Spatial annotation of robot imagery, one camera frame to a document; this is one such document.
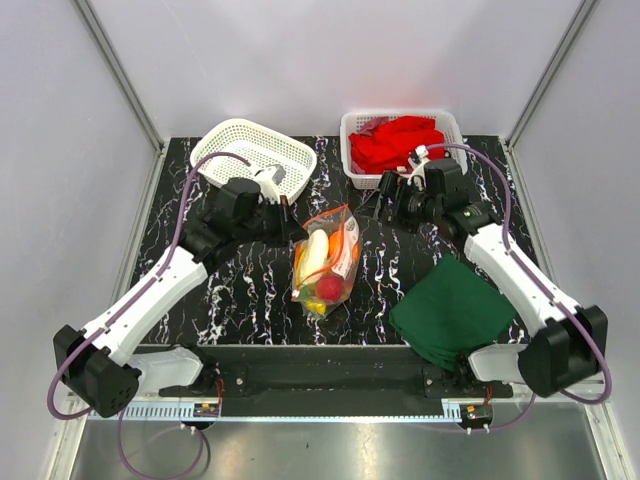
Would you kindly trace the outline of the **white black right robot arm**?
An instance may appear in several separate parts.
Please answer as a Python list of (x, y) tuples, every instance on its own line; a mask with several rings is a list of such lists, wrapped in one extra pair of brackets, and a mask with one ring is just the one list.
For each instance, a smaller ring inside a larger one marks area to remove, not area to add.
[(452, 159), (426, 163), (421, 179), (385, 172), (381, 198), (391, 220), (414, 232), (435, 224), (479, 266), (524, 321), (526, 345), (486, 344), (465, 350), (454, 384), (476, 396), (490, 381), (520, 383), (539, 397), (568, 394), (574, 385), (605, 371), (608, 319), (597, 306), (583, 307), (561, 291), (509, 236), (507, 220), (472, 200), (464, 173)]

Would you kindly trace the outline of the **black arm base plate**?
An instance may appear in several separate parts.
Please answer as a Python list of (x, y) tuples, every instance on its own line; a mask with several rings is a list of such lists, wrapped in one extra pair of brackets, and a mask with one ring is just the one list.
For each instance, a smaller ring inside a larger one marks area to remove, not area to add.
[(207, 346), (222, 413), (336, 421), (441, 415), (444, 400), (510, 399), (501, 383), (462, 383), (406, 346)]

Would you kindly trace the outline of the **clear zip top bag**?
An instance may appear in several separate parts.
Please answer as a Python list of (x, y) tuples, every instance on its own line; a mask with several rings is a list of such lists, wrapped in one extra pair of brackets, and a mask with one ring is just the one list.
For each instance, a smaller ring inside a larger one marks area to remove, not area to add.
[[(350, 297), (353, 291), (362, 251), (361, 230), (354, 214), (346, 204), (311, 218), (303, 225), (303, 228), (308, 232), (309, 237), (316, 229), (324, 230), (328, 237), (336, 231), (342, 233), (342, 245), (339, 247), (338, 253), (332, 259), (328, 259), (327, 256), (324, 267), (316, 272), (316, 274), (320, 275), (320, 278), (327, 274), (333, 274), (339, 275), (344, 279), (345, 289), (341, 299), (337, 303), (322, 302), (317, 298), (315, 293), (316, 283), (311, 287), (311, 293), (313, 294), (312, 299), (324, 303), (327, 306), (326, 314), (324, 316), (316, 316), (312, 314), (303, 306), (302, 303), (296, 302), (293, 299), (296, 264), (300, 255), (300, 249), (307, 247), (309, 238), (305, 241), (298, 242), (295, 247), (291, 300), (295, 303), (299, 303), (306, 314), (318, 319), (324, 319), (338, 306), (342, 305)], [(360, 256), (357, 260), (354, 260), (352, 257), (352, 247), (355, 243), (358, 243), (360, 246)]]

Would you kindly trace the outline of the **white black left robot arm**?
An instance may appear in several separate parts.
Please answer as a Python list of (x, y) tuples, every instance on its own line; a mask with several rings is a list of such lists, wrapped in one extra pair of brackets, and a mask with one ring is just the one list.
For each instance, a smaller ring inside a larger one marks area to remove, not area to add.
[(53, 337), (63, 383), (103, 418), (123, 412), (137, 396), (182, 387), (196, 396), (214, 390), (216, 362), (196, 346), (139, 354), (151, 328), (245, 244), (281, 248), (307, 239), (285, 196), (264, 180), (233, 178), (201, 216), (178, 227), (157, 264), (117, 303), (81, 329)]

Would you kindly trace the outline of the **pale cream fake food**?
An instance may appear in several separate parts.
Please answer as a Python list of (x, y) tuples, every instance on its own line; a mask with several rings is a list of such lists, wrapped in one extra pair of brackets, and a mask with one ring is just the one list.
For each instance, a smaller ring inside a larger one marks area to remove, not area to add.
[(324, 267), (329, 252), (329, 237), (322, 229), (314, 230), (309, 237), (304, 259), (301, 261), (300, 275), (303, 281)]

